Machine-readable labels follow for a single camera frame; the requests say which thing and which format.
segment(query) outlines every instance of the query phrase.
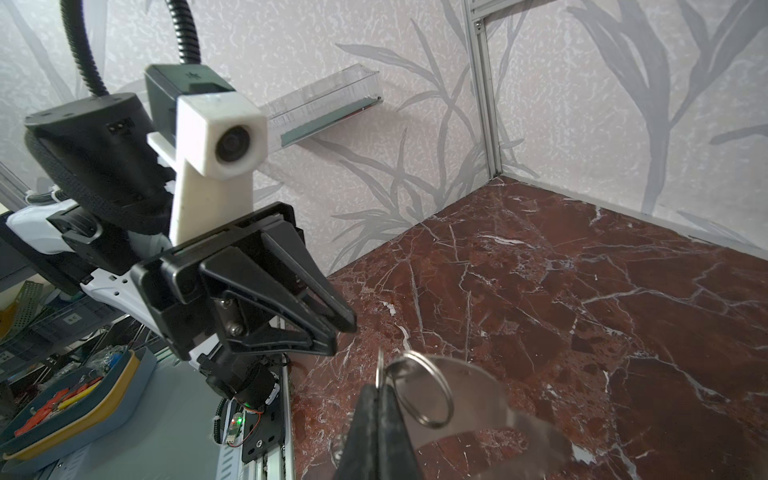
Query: leaf pattern wallpaper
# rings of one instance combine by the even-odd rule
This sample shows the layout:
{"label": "leaf pattern wallpaper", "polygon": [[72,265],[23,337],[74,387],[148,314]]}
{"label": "leaf pattern wallpaper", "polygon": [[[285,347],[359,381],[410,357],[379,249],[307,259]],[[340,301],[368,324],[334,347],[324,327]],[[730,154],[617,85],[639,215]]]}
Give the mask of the leaf pattern wallpaper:
{"label": "leaf pattern wallpaper", "polygon": [[768,250],[768,2],[536,0],[488,27],[505,173]]}
{"label": "leaf pattern wallpaper", "polygon": [[[190,3],[204,63],[256,104],[358,62],[381,72],[383,104],[270,155],[254,175],[255,205],[292,204],[327,273],[488,180],[460,0]],[[23,146],[23,117],[88,93],[58,1],[0,4],[0,161],[29,187],[46,187]],[[108,88],[146,101],[146,66],[177,61],[164,2],[84,5]]]}

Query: acrylic shelf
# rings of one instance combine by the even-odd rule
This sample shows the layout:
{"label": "acrylic shelf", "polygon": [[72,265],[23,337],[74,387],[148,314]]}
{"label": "acrylic shelf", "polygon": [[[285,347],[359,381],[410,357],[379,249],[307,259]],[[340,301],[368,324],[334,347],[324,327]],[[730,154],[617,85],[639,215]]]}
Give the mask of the acrylic shelf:
{"label": "acrylic shelf", "polygon": [[269,152],[295,144],[382,102],[379,72],[353,65],[261,108],[269,118]]}

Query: bolt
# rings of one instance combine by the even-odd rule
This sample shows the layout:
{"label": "bolt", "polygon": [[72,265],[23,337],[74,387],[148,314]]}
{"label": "bolt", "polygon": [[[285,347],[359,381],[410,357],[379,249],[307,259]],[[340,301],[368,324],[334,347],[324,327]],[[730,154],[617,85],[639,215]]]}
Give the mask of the bolt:
{"label": "bolt", "polygon": [[227,324],[227,332],[231,336],[240,336],[240,335],[243,335],[243,333],[245,333],[245,327],[243,326],[242,323],[229,322]]}

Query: camera lens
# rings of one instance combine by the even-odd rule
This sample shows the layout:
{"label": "camera lens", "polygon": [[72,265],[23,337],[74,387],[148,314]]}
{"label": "camera lens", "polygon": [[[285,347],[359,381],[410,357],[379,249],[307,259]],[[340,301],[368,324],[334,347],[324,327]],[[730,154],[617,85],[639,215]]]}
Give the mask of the camera lens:
{"label": "camera lens", "polygon": [[216,155],[224,162],[238,161],[248,152],[250,135],[241,127],[232,127],[216,143]]}

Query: red marble surface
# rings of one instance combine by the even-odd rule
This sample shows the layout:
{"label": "red marble surface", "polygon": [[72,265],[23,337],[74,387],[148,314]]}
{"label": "red marble surface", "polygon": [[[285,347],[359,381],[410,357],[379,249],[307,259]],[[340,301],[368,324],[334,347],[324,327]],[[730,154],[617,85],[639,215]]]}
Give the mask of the red marble surface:
{"label": "red marble surface", "polygon": [[[548,478],[768,478],[764,260],[499,178],[332,278],[359,332],[293,366],[298,478],[333,476],[330,445],[379,346],[500,379],[513,408],[574,444]],[[477,432],[417,458],[449,480],[524,447]]]}

